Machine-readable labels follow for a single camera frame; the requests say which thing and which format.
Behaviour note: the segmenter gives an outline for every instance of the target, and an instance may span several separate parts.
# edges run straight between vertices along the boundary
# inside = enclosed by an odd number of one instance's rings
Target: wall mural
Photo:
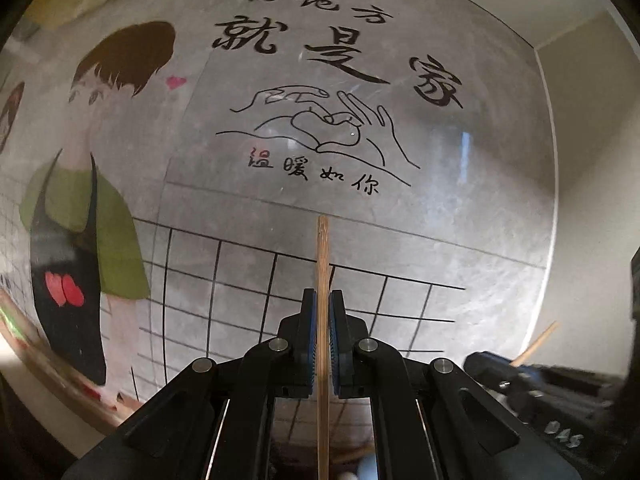
[[[43,61],[0,89],[0,285],[105,409],[273,336],[319,212],[373,337],[518,353],[551,130],[533,49],[470,1],[109,0],[27,44]],[[333,402],[332,442],[371,439],[366,402]],[[274,437],[311,446],[314,417],[279,402]]]

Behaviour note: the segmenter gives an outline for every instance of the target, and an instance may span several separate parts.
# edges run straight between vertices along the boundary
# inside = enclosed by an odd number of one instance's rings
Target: wooden stick
[[[529,345],[529,347],[518,357],[516,357],[513,361],[511,361],[510,365],[513,367],[518,367],[523,364],[525,361],[528,361],[529,358],[540,348],[545,341],[549,338],[549,336],[553,333],[553,331],[558,328],[560,324],[557,321],[554,321],[546,330],[538,336],[538,338]]]
[[[316,263],[316,387],[318,388],[318,480],[329,479],[329,219],[318,217]]]

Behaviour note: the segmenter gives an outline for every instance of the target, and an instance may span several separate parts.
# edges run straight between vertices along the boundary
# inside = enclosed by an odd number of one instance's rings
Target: black grid lines
[[[340,404],[340,408],[339,408],[340,412],[338,412],[338,418],[336,419],[336,423],[331,428],[331,433],[329,435],[329,442],[331,442],[335,438],[335,433],[338,431],[338,426],[340,425],[340,419],[342,418],[342,414],[344,413],[344,409],[346,407],[347,407],[347,403],[346,402],[342,402]]]
[[[13,178],[10,186],[23,187],[24,184]],[[6,193],[6,186],[0,186],[0,256],[2,266],[0,271],[0,285],[9,293],[14,303],[32,321],[32,309],[27,306],[30,296],[28,288],[31,287],[31,275],[28,266],[28,254],[25,243],[22,247],[20,238],[26,242],[27,233],[19,224],[19,204],[14,196]]]
[[[133,374],[133,366],[131,367],[131,380],[133,381],[133,391],[136,393],[136,400],[140,401],[140,396],[138,395],[138,387],[136,386],[136,377]]]
[[[296,409],[293,412],[293,418],[291,419],[291,426],[289,427],[289,434],[287,435],[287,442],[291,440],[291,434],[293,433],[293,425],[296,423],[299,410],[300,410],[300,400],[298,400],[298,402],[296,403]]]
[[[150,336],[162,338],[162,365],[164,367],[165,380],[168,380],[172,367],[168,364],[170,357],[167,351],[167,341],[179,344],[189,349],[197,349],[204,354],[212,356],[225,356],[237,358],[244,355],[252,345],[263,340],[265,336],[275,336],[279,320],[290,314],[296,313],[300,308],[300,298],[305,287],[314,287],[314,264],[311,258],[295,256],[279,251],[267,250],[261,247],[250,246],[202,235],[187,230],[166,226],[144,219],[135,219],[137,224],[147,224],[155,228],[156,237],[159,230],[163,230],[161,238],[166,238],[166,248],[158,247],[161,243],[152,241],[150,251],[143,253],[153,256],[145,262],[149,264],[152,294],[150,297]],[[188,253],[188,248],[198,251],[203,244],[210,244],[210,250],[204,256],[199,253]],[[185,261],[192,259],[197,265],[187,265]],[[379,324],[380,319],[398,319],[415,322],[406,342],[396,345],[406,355],[410,351],[424,353],[439,353],[442,349],[414,349],[420,324],[423,322],[438,321],[454,323],[450,319],[437,319],[426,317],[425,312],[430,293],[435,287],[444,287],[454,290],[463,290],[458,286],[443,285],[441,283],[428,282],[373,272],[366,269],[344,266],[331,263],[332,267],[330,284],[337,286],[335,281],[337,270],[340,271],[340,286],[350,290],[353,282],[357,289],[362,283],[379,283],[375,287],[375,309],[354,308],[347,310],[350,314],[360,315],[363,318],[372,318],[370,333]],[[289,276],[293,267],[304,267],[304,275]],[[388,284],[393,281],[423,286],[427,290],[424,300],[416,306],[412,315],[404,312],[395,314],[389,307],[381,310],[385,291]],[[350,290],[350,294],[357,294],[359,290]],[[160,322],[154,322],[158,314],[156,308],[161,308]],[[289,433],[293,432],[295,419]]]

